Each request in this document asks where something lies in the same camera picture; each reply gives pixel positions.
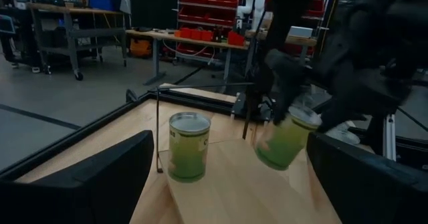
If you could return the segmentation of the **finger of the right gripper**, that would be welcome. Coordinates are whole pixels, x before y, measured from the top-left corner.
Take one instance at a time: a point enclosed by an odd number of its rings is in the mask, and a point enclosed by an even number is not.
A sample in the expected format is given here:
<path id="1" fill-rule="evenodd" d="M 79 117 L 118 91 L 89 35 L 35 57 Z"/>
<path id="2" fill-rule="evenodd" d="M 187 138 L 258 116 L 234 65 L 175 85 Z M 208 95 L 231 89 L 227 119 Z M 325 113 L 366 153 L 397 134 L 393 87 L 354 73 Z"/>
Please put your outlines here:
<path id="1" fill-rule="evenodd" d="M 267 52 L 265 63 L 272 70 L 280 91 L 274 110 L 274 124 L 280 124 L 286 118 L 288 108 L 301 94 L 301 85 L 310 70 L 278 49 Z"/>
<path id="2" fill-rule="evenodd" d="M 317 129 L 317 132 L 319 133 L 328 132 L 329 130 L 337 127 L 343 122 L 353 121 L 353 120 L 357 120 L 357 121 L 366 120 L 366 117 L 362 114 L 358 114 L 356 112 L 350 112 L 348 110 L 341 111 L 341 110 L 334 110 L 334 109 L 329 109 L 324 111 L 320 117 L 321 117 L 322 123 Z"/>

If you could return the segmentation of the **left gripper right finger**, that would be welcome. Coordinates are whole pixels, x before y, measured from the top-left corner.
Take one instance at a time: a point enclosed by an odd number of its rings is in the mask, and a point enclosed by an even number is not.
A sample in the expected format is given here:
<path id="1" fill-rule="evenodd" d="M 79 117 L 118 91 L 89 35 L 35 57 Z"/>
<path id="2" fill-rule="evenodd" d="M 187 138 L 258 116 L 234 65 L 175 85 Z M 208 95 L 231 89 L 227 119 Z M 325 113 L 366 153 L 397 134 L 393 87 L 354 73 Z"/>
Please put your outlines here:
<path id="1" fill-rule="evenodd" d="M 343 223 L 427 223 L 427 173 L 316 132 L 306 152 Z"/>

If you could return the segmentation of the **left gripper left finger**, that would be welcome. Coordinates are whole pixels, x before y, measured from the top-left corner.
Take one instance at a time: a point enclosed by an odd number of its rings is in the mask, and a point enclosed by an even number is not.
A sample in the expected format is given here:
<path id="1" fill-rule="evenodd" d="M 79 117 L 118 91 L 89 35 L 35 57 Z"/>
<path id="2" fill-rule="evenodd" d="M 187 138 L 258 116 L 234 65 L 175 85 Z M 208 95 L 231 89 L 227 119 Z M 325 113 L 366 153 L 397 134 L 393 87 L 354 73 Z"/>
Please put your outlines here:
<path id="1" fill-rule="evenodd" d="M 150 172 L 144 130 L 32 183 L 1 182 L 2 223 L 129 223 Z"/>

